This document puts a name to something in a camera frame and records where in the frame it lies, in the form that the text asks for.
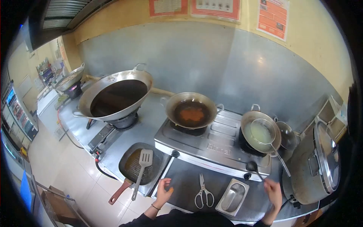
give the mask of person's hand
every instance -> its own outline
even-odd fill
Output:
[[[280,210],[282,205],[282,194],[280,184],[273,180],[265,178],[264,188],[270,202],[274,205],[275,209]]]
[[[165,190],[165,187],[169,186],[170,181],[171,178],[164,178],[159,180],[157,198],[154,203],[154,206],[159,209],[170,199],[170,196],[174,191],[173,187],[171,187],[169,191]]]

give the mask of slotted spatula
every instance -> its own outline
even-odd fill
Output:
[[[152,150],[142,149],[140,153],[139,164],[141,165],[139,176],[137,177],[134,193],[132,194],[131,200],[136,200],[137,191],[139,190],[142,174],[144,173],[145,167],[152,165]]]

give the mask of rice cooker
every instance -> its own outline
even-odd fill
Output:
[[[319,121],[300,142],[288,164],[294,197],[301,204],[315,203],[339,184],[339,151],[327,126]]]

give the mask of gray wall panel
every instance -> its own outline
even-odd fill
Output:
[[[202,22],[136,25],[79,45],[93,76],[147,63],[155,87],[198,92],[234,112],[261,111],[302,131],[329,95],[326,78],[287,48],[256,34]]]

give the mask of range hood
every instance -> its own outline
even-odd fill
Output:
[[[68,32],[115,0],[40,0],[20,32],[29,51]]]

